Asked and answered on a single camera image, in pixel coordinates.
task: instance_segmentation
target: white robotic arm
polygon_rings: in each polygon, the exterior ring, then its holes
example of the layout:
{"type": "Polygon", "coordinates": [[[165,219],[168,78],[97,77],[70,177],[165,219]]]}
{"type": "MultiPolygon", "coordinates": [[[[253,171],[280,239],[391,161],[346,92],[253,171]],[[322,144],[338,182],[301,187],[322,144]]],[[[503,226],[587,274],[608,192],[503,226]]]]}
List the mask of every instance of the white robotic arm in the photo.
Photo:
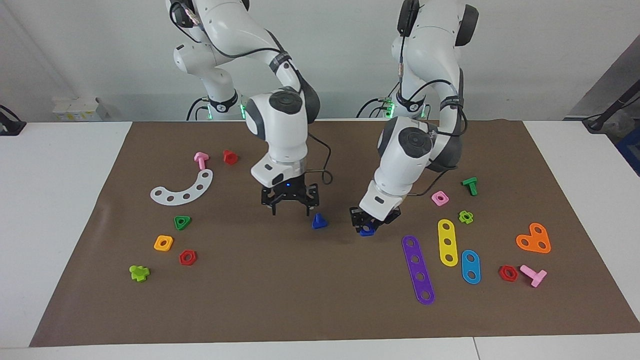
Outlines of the white robotic arm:
{"type": "Polygon", "coordinates": [[[400,63],[401,83],[393,98],[394,115],[378,141],[380,167],[351,219],[361,234],[373,234],[400,215],[398,206],[425,168],[444,172],[460,160],[463,119],[463,75],[456,47],[473,35],[477,10],[456,0],[405,0],[400,37],[392,53],[400,63]],[[426,88],[440,103],[440,125],[419,122],[426,88]]]}
{"type": "Polygon", "coordinates": [[[262,203],[274,214],[281,200],[298,200],[308,213],[319,204],[317,187],[304,182],[307,126],[320,108],[314,89],[275,36],[251,18],[248,0],[166,1],[173,23],[186,28],[196,42],[176,48],[176,64],[202,79],[218,111],[228,111],[239,96],[230,75],[215,66],[247,56],[268,65],[281,82],[282,88],[246,103],[249,130],[269,144],[268,153],[251,173],[263,185],[262,203]]]}

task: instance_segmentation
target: green t-shaped piece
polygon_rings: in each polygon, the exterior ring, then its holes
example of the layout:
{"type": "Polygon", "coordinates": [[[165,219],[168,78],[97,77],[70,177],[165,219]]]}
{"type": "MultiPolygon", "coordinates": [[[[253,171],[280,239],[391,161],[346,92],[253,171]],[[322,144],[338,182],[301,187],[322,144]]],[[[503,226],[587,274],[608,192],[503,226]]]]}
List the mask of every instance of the green t-shaped piece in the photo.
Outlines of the green t-shaped piece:
{"type": "Polygon", "coordinates": [[[476,188],[477,182],[478,182],[478,178],[474,176],[474,177],[468,178],[467,180],[464,180],[462,182],[462,185],[469,187],[469,191],[471,191],[471,196],[476,196],[478,194],[478,190],[476,188]]]}

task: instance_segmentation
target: red nut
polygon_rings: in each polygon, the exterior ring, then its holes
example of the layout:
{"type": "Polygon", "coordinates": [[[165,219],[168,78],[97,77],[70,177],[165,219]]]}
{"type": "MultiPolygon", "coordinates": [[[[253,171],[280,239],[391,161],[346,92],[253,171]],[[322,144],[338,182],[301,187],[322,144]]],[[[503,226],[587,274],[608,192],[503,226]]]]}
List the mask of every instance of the red nut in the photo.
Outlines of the red nut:
{"type": "Polygon", "coordinates": [[[500,267],[500,277],[502,280],[514,282],[518,279],[518,270],[511,265],[504,265],[500,267]]]}
{"type": "Polygon", "coordinates": [[[225,163],[229,164],[229,165],[233,165],[235,163],[238,162],[238,155],[236,155],[233,151],[231,150],[225,150],[222,152],[222,158],[225,161],[225,163]]]}
{"type": "Polygon", "coordinates": [[[191,266],[197,259],[196,252],[193,250],[185,250],[180,254],[180,264],[182,265],[191,266]]]}

